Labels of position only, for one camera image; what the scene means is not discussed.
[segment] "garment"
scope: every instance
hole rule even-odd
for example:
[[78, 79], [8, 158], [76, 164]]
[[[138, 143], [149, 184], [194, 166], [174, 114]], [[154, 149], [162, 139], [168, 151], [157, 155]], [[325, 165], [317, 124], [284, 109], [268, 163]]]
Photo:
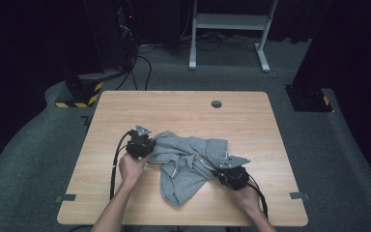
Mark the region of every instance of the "garment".
[[228, 141], [179, 137], [165, 131], [154, 137], [156, 147], [148, 163], [162, 163], [160, 189], [171, 204], [181, 206], [204, 184], [214, 179], [211, 168], [228, 158]]

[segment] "wooden table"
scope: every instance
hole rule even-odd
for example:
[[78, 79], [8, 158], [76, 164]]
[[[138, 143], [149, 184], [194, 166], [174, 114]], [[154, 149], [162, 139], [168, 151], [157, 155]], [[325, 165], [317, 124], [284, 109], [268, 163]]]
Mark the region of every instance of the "wooden table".
[[[221, 101], [222, 106], [214, 108], [212, 101]], [[271, 223], [275, 226], [307, 223], [301, 199], [290, 196], [290, 192], [299, 190], [267, 94], [196, 91], [103, 92], [66, 192], [75, 194], [75, 199], [63, 201], [58, 215], [60, 223], [96, 222], [109, 201], [117, 145], [136, 124], [152, 130], [151, 137], [173, 131], [181, 137], [228, 140], [230, 155], [251, 159], [244, 167], [267, 198]], [[183, 206], [174, 207], [161, 196], [159, 176], [159, 165], [146, 164], [123, 224], [252, 225], [237, 208], [232, 192], [218, 180], [206, 183]], [[116, 186], [120, 182], [118, 172]]]

